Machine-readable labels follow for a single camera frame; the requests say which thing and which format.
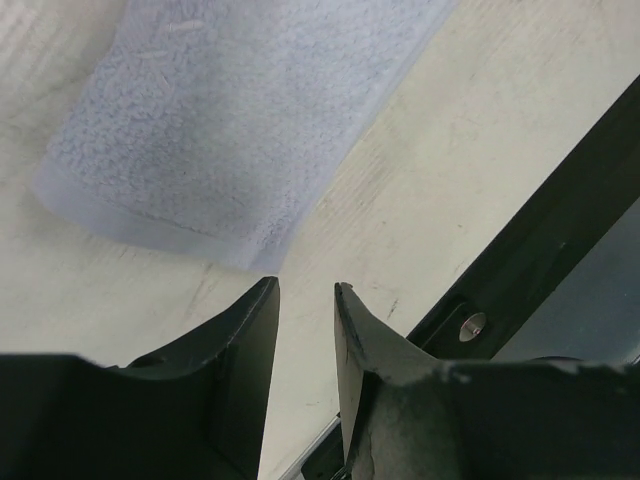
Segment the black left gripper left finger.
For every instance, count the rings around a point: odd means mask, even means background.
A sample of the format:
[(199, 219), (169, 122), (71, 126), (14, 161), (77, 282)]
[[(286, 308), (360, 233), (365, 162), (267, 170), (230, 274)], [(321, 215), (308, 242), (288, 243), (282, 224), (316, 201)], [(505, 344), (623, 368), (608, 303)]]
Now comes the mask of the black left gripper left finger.
[(1, 358), (5, 479), (253, 479), (279, 321), (274, 277), (125, 367)]

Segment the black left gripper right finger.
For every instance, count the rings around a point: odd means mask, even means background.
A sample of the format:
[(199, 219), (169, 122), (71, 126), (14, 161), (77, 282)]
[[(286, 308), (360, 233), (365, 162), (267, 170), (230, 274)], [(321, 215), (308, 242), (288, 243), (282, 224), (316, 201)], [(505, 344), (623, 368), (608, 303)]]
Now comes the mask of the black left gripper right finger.
[(354, 479), (635, 479), (639, 369), (438, 360), (334, 289), (345, 468)]

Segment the light blue towel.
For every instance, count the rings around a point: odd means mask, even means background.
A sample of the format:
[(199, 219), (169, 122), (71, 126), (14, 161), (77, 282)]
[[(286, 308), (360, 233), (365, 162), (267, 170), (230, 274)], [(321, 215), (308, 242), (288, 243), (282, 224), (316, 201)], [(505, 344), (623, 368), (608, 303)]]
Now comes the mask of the light blue towel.
[(450, 1), (132, 1), (33, 189), (149, 249), (274, 274)]

